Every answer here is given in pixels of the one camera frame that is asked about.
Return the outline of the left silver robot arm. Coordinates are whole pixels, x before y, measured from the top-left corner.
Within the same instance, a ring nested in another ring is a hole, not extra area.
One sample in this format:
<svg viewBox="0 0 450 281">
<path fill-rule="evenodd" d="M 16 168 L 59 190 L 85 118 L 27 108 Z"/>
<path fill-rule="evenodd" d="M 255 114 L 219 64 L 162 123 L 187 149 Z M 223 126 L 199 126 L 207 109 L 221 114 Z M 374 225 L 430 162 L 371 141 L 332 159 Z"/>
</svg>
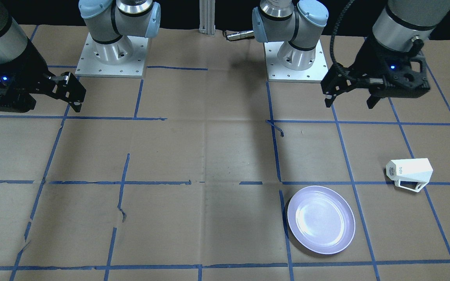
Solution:
<svg viewBox="0 0 450 281">
<path fill-rule="evenodd" d="M 430 91 L 422 48 L 430 33 L 450 10 L 450 0 L 389 0 L 365 39 L 354 63 L 336 61 L 334 41 L 343 17 L 341 11 L 330 38 L 332 66 L 320 85 L 331 107 L 340 94 L 368 89 L 368 108 L 383 98 L 419 98 Z M 252 31 L 258 42 L 282 42 L 277 56 L 288 69 L 308 69 L 316 43 L 329 17 L 317 0 L 262 0 L 252 11 Z"/>
</svg>

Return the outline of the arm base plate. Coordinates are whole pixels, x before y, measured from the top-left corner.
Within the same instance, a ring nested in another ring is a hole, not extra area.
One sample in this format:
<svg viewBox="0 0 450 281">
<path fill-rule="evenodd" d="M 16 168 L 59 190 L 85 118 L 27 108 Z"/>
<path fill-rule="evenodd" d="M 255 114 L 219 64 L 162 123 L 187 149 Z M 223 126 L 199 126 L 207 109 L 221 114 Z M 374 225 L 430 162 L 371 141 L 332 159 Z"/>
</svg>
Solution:
<svg viewBox="0 0 450 281">
<path fill-rule="evenodd" d="M 150 39 L 123 36 L 111 44 L 100 44 L 90 34 L 75 74 L 96 78 L 143 78 Z"/>
<path fill-rule="evenodd" d="M 264 43 L 268 81 L 319 83 L 328 71 L 320 40 L 314 49 L 301 51 L 288 42 Z"/>
</svg>

